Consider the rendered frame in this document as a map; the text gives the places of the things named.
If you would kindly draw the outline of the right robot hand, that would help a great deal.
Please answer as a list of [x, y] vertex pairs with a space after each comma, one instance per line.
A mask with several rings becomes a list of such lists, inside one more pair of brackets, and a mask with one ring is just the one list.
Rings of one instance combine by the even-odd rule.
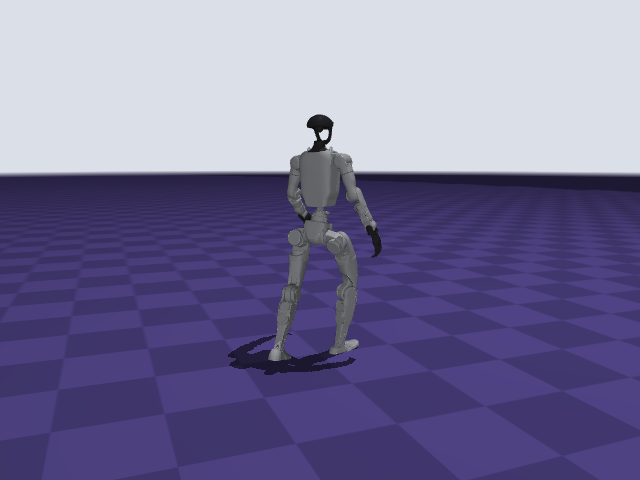
[[372, 256], [372, 258], [373, 258], [373, 257], [376, 257], [376, 256], [381, 252], [381, 249], [382, 249], [382, 246], [381, 246], [381, 239], [380, 239], [379, 234], [377, 233], [377, 232], [378, 232], [377, 227], [376, 227], [376, 229], [373, 231], [372, 226], [367, 225], [367, 226], [366, 226], [366, 230], [367, 230], [367, 234], [368, 234], [368, 235], [371, 235], [371, 237], [372, 237], [372, 242], [373, 242], [373, 245], [374, 245], [374, 247], [375, 247], [375, 254]]

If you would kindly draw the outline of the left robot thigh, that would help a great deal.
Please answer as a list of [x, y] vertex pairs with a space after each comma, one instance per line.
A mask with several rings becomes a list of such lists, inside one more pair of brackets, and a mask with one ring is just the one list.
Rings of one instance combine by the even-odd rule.
[[[293, 229], [288, 234], [288, 242], [293, 245], [289, 254], [289, 277], [284, 297], [286, 302], [297, 303], [301, 297], [301, 286], [309, 260], [310, 243], [303, 240], [304, 228]], [[294, 260], [294, 261], [293, 261]]]

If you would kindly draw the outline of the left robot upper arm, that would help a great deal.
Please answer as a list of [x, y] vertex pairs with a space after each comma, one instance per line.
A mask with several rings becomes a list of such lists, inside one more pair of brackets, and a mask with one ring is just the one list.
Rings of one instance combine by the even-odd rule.
[[290, 160], [291, 169], [288, 180], [287, 195], [294, 200], [297, 200], [302, 196], [301, 189], [298, 188], [300, 183], [300, 156], [301, 155], [294, 156]]

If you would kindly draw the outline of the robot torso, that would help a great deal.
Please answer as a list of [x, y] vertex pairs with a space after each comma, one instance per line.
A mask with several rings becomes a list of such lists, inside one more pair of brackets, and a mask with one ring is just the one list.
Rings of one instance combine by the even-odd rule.
[[[301, 194], [305, 205], [317, 207], [312, 213], [311, 220], [305, 220], [303, 240], [314, 245], [324, 245], [324, 235], [332, 231], [332, 224], [328, 223], [330, 211], [323, 211], [323, 207], [335, 206], [340, 189], [340, 170], [333, 164], [332, 153], [338, 153], [325, 147], [325, 151], [301, 154], [300, 184]], [[310, 147], [308, 147], [308, 150]], [[322, 209], [323, 208], [323, 209]]]

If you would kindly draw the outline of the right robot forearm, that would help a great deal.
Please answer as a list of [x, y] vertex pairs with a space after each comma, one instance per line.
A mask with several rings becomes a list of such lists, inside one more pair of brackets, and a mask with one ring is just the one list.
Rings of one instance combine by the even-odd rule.
[[367, 204], [365, 202], [365, 199], [363, 197], [362, 191], [359, 188], [356, 188], [356, 194], [358, 197], [358, 200], [356, 202], [356, 204], [353, 206], [354, 209], [357, 211], [358, 216], [362, 222], [362, 224], [364, 225], [364, 229], [366, 230], [366, 226], [370, 225], [373, 228], [373, 231], [376, 229], [377, 224], [376, 222], [373, 220], [372, 215], [370, 213], [370, 211], [367, 208]]

